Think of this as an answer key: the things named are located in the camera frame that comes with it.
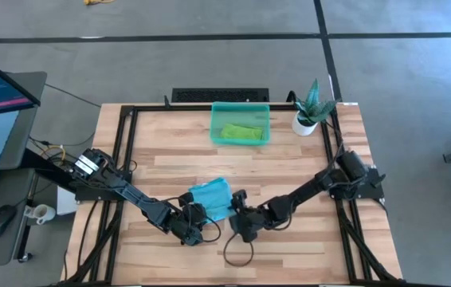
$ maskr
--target green cloth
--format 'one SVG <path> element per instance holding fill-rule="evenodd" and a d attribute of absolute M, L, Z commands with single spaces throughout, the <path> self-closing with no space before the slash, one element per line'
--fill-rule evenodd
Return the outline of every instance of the green cloth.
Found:
<path fill-rule="evenodd" d="M 261 140 L 262 128 L 241 127 L 234 124 L 225 124 L 220 137 L 223 139 Z"/>

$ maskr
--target gray floor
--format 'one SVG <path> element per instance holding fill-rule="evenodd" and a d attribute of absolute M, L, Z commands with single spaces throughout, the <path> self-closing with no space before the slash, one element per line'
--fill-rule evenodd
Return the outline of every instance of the gray floor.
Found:
<path fill-rule="evenodd" d="M 450 32 L 451 0 L 323 0 L 331 33 Z M 0 0 L 0 37 L 185 33 L 315 33 L 311 1 Z M 334 40 L 343 99 L 358 101 L 375 162 L 387 173 L 389 220 L 405 279 L 451 285 L 451 39 Z M 0 68 L 43 70 L 92 100 L 162 101 L 173 87 L 267 87 L 303 95 L 318 78 L 330 97 L 319 40 L 0 45 Z M 47 88 L 32 136 L 85 139 L 98 109 Z M 77 129 L 76 122 L 82 128 Z M 71 151 L 78 153 L 85 146 Z M 0 267 L 0 285 L 57 281 L 71 218 L 36 229 L 35 261 Z"/>

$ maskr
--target snake plant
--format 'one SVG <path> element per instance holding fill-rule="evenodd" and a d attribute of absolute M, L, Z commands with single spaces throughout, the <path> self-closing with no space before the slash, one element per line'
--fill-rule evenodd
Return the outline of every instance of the snake plant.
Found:
<path fill-rule="evenodd" d="M 307 100 L 296 98 L 295 106 L 298 109 L 298 121 L 304 126 L 310 127 L 315 123 L 326 120 L 328 114 L 333 111 L 337 104 L 334 100 L 320 102 L 320 85 L 314 80 L 307 95 Z"/>

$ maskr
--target wooden table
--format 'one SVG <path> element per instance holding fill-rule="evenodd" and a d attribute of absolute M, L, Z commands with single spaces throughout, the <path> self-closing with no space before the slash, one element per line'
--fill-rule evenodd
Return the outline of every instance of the wooden table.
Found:
<path fill-rule="evenodd" d="M 93 147 L 112 154 L 120 104 L 104 104 Z M 372 163 L 359 106 L 339 104 L 338 114 L 348 148 Z M 233 191 L 246 189 L 247 203 L 256 206 L 275 195 L 287 194 L 327 166 L 320 127 L 307 137 L 291 129 L 293 111 L 271 112 L 271 141 L 264 147 L 216 146 L 208 132 L 210 112 L 141 112 L 135 132 L 132 159 L 138 163 L 132 183 L 157 199 L 185 193 L 189 187 L 217 177 L 226 178 Z M 335 139 L 331 134 L 332 145 Z M 401 277 L 385 211 L 370 199 L 357 201 L 367 245 L 386 269 Z M 69 275 L 76 270 L 82 230 L 91 203 L 79 205 L 70 238 Z M 82 260 L 96 241 L 101 203 L 96 207 L 84 241 Z M 137 284 L 316 284 L 348 282 L 335 204 L 326 193 L 299 206 L 291 226 L 282 232 L 261 230 L 253 242 L 255 255 L 246 267 L 227 265 L 222 257 L 232 234 L 228 221 L 219 222 L 222 237 L 214 243 L 181 246 L 171 234 L 163 234 L 140 210 L 125 204 L 120 227 L 114 285 Z M 214 238 L 213 225 L 205 226 L 204 238 Z M 357 276 L 359 255 L 354 243 Z M 98 278 L 104 277 L 108 247 L 100 261 Z M 229 244 L 231 261 L 246 261 L 249 245 L 236 237 Z"/>

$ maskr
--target white mug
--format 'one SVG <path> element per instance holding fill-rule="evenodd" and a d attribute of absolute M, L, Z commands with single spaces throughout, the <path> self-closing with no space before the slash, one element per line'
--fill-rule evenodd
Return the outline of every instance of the white mug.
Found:
<path fill-rule="evenodd" d="M 28 218 L 36 218 L 36 223 L 42 225 L 56 216 L 56 210 L 46 204 L 40 204 L 34 208 L 26 206 L 24 215 Z"/>

